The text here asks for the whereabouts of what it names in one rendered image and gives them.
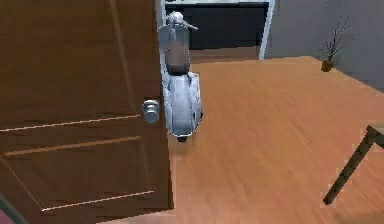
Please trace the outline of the white grey scooter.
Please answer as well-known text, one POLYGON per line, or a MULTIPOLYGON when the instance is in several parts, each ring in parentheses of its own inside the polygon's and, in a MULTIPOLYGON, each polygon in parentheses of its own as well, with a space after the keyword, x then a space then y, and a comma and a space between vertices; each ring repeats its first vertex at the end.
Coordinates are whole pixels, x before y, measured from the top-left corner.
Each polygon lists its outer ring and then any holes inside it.
POLYGON ((185 142, 203 117, 200 77, 190 71, 190 29, 197 27, 178 11, 169 13, 158 28, 166 127, 178 142, 185 142))

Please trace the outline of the brown wooden room door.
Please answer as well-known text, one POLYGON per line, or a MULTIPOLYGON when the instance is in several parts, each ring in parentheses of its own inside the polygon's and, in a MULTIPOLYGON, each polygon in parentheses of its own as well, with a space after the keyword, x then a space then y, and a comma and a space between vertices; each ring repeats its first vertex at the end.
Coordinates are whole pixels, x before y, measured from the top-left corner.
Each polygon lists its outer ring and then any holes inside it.
POLYGON ((155 6, 0 0, 0 211, 14 224, 172 208, 155 6))

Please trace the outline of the potted thin house plant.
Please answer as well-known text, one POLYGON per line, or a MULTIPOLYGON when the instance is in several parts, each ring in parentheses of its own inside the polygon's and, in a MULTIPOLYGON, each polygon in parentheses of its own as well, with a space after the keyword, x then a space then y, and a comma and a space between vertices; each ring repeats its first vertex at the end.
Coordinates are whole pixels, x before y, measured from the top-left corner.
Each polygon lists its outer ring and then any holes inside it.
POLYGON ((348 18, 339 21, 332 31, 332 38, 326 42, 324 48, 320 48, 324 53, 321 63, 322 72, 330 72, 335 67, 338 55, 353 40, 349 36, 352 27, 353 22, 348 18))

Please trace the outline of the silver round door knob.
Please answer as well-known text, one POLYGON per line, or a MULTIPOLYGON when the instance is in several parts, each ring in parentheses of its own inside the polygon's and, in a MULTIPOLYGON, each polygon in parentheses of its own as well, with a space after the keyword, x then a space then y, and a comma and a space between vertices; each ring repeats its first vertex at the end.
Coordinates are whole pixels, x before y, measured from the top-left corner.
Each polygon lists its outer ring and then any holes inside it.
POLYGON ((148 123, 155 123, 160 117, 160 104, 157 100, 149 99, 142 103, 144 120, 148 123))

